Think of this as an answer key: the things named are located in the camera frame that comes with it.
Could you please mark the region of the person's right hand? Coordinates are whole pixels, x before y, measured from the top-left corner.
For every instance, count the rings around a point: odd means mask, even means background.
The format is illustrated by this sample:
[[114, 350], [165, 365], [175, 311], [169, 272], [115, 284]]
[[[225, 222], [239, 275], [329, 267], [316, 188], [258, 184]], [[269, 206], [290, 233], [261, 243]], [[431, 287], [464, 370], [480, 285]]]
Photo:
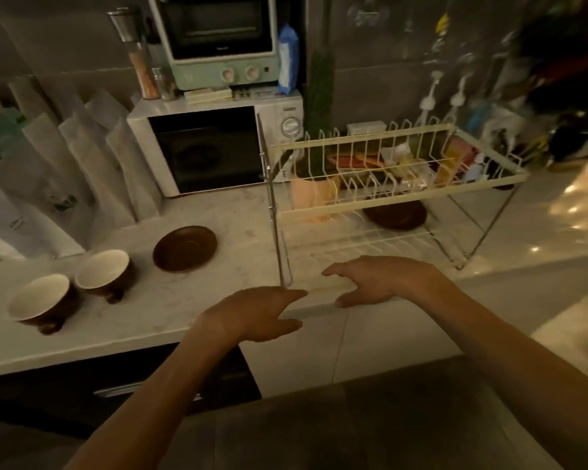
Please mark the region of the person's right hand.
[[455, 284], [432, 264], [398, 256], [361, 256], [336, 262], [321, 272], [323, 276], [344, 277], [354, 290], [368, 290], [376, 305], [393, 298], [423, 305], [441, 300]]

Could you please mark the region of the person's left hand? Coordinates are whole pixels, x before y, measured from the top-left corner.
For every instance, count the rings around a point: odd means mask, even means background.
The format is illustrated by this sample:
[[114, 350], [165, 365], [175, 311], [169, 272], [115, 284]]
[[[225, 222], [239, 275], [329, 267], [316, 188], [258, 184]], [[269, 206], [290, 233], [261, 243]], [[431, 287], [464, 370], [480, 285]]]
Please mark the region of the person's left hand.
[[195, 326], [219, 343], [237, 345], [243, 341], [264, 342], [271, 322], [281, 318], [292, 303], [307, 296], [305, 290], [261, 286], [234, 292], [202, 312]]

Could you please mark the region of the person's left forearm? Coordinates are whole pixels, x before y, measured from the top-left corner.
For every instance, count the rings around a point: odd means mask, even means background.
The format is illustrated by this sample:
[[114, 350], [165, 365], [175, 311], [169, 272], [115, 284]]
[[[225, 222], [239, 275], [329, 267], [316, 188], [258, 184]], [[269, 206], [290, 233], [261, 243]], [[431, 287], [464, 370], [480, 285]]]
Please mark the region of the person's left forearm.
[[232, 319], [201, 315], [63, 470], [156, 470], [202, 382], [243, 335]]

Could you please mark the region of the pink cup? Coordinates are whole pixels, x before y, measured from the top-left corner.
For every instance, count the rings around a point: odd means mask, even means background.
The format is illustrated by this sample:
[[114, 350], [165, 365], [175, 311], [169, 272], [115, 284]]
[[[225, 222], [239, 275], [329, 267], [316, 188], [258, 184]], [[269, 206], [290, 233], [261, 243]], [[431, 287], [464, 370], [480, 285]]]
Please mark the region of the pink cup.
[[294, 210], [307, 210], [332, 204], [338, 198], [342, 179], [338, 175], [318, 178], [294, 178], [290, 181]]

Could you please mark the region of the white box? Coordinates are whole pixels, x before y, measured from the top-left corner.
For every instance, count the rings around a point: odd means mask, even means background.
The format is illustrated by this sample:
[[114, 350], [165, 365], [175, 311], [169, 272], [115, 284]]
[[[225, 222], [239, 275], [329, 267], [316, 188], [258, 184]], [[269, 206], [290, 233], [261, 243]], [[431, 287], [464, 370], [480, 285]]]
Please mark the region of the white box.
[[384, 133], [387, 129], [386, 123], [383, 121], [369, 121], [360, 123], [349, 123], [346, 125], [347, 134], [349, 136]]

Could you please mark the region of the orange packet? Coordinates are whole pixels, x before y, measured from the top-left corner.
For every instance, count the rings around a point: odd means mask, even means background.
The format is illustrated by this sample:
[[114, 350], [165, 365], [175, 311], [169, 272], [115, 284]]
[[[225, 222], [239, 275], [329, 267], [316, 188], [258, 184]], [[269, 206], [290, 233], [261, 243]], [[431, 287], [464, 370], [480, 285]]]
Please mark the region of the orange packet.
[[459, 136], [453, 136], [438, 163], [434, 186], [442, 188], [462, 183], [477, 154], [476, 147]]

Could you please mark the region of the brown cup white inside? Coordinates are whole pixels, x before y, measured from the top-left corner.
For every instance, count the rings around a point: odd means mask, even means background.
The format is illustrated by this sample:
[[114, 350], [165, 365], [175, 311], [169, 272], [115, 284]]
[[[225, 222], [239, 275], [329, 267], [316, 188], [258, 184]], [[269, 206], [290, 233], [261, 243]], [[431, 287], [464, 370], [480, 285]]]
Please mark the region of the brown cup white inside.
[[80, 304], [78, 290], [70, 278], [50, 274], [21, 288], [9, 301], [7, 314], [13, 321], [49, 336], [63, 328]]
[[76, 286], [87, 294], [115, 305], [134, 284], [136, 268], [129, 254], [120, 249], [99, 252], [88, 258], [76, 272]]

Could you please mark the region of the white microwave oven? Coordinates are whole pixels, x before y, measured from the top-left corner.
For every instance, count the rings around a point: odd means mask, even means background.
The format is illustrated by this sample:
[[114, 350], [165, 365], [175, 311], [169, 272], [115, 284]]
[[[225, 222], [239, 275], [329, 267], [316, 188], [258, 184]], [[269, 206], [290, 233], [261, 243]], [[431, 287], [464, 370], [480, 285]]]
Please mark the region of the white microwave oven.
[[303, 96], [263, 86], [212, 102], [141, 100], [127, 123], [165, 197], [246, 187], [265, 182], [263, 144], [302, 137]]

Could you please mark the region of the white pump bottle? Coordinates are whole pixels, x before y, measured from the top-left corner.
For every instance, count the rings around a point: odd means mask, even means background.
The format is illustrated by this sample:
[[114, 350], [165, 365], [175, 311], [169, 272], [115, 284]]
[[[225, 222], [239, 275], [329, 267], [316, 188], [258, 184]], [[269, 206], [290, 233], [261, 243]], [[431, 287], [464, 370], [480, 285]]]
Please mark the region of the white pump bottle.
[[439, 85], [440, 80], [442, 79], [443, 76], [444, 76], [444, 73], [442, 71], [435, 70], [435, 71], [431, 72], [431, 86], [429, 88], [427, 95], [425, 95], [425, 97], [423, 97], [423, 99], [421, 100], [421, 102], [419, 104], [419, 108], [420, 108], [421, 112], [420, 112], [418, 118], [416, 119], [415, 127], [427, 125], [430, 113], [432, 110], [434, 110], [434, 107], [436, 106], [436, 99], [434, 96], [434, 92], [436, 90], [436, 87]]
[[444, 116], [442, 123], [444, 124], [457, 124], [460, 110], [465, 105], [466, 102], [466, 83], [472, 77], [473, 73], [468, 72], [462, 75], [460, 81], [458, 83], [456, 93], [450, 98], [449, 105], [450, 109], [447, 114]]

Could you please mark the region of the cream notepad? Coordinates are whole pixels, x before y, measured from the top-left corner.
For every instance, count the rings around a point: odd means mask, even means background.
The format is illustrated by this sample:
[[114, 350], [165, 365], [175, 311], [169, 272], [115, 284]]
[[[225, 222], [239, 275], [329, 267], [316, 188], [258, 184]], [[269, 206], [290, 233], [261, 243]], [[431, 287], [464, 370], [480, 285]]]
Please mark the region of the cream notepad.
[[183, 95], [189, 104], [222, 102], [233, 98], [233, 90], [230, 87], [207, 87], [185, 91]]

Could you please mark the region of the blue packet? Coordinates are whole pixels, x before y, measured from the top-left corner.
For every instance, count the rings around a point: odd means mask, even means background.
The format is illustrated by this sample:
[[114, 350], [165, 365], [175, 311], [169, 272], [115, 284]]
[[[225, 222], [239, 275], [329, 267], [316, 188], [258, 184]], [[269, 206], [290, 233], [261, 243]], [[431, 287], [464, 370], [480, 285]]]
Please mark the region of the blue packet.
[[300, 67], [300, 40], [290, 24], [285, 23], [279, 31], [277, 47], [280, 65], [277, 86], [279, 92], [287, 96], [297, 86]]

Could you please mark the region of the row of white paper bags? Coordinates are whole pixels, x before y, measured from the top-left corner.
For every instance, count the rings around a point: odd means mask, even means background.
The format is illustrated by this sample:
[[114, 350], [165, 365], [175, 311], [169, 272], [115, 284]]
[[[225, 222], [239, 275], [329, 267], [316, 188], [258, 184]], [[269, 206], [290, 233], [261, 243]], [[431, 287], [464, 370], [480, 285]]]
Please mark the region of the row of white paper bags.
[[89, 93], [32, 78], [0, 98], [0, 260], [65, 258], [156, 219], [162, 195], [128, 125], [132, 89]]

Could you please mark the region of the small glass jar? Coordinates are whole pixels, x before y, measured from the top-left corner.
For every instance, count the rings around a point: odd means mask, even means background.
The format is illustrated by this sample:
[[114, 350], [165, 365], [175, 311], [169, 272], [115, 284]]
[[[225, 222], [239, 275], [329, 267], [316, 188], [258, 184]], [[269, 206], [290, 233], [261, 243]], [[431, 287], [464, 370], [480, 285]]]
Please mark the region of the small glass jar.
[[168, 66], [160, 66], [151, 69], [152, 76], [163, 102], [172, 102], [178, 98], [177, 87]]

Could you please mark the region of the mint green toaster oven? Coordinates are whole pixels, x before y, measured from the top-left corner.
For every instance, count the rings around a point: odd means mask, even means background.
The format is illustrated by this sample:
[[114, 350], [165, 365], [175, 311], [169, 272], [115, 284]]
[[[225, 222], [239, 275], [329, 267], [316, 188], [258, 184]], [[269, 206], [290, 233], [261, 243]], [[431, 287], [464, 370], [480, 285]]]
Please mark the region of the mint green toaster oven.
[[274, 83], [276, 0], [148, 0], [180, 91]]

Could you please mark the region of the tall spice grinder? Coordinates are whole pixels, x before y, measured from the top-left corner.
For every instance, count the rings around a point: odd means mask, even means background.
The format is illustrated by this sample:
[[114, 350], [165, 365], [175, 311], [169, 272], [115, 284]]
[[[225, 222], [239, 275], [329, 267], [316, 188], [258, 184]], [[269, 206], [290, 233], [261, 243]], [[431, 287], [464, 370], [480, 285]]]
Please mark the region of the tall spice grinder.
[[159, 100], [161, 94], [151, 70], [141, 9], [137, 6], [117, 7], [108, 11], [107, 15], [128, 53], [139, 82], [141, 97], [147, 101]]

